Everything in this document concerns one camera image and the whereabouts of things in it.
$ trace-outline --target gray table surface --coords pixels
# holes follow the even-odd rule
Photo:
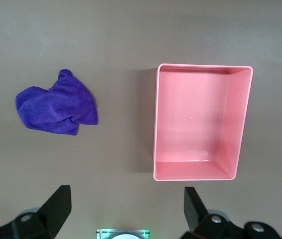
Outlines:
[[[161,63],[253,67],[235,180],[153,180]],[[99,124],[77,136],[26,129],[15,96],[49,89],[63,68],[92,92]],[[0,0],[0,225],[62,184],[73,209],[58,239],[99,228],[177,239],[188,229],[184,186],[238,226],[263,221],[282,236],[282,1]]]

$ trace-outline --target towel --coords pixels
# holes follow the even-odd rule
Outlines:
[[[59,72],[49,91],[29,87],[16,96],[15,103],[22,123],[30,129],[76,135],[80,123],[98,123],[91,94],[67,69]]]

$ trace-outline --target empty pink box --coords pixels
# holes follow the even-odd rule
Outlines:
[[[159,66],[156,181],[235,178],[252,74],[250,66]]]

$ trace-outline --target purple cloth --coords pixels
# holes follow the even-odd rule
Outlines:
[[[98,123],[92,96],[66,69],[49,91],[32,86],[19,93],[16,109],[27,128],[50,133],[76,135],[80,123]]]

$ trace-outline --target pink plastic container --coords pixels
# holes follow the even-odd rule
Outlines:
[[[250,66],[159,66],[156,181],[235,178],[252,74]]]

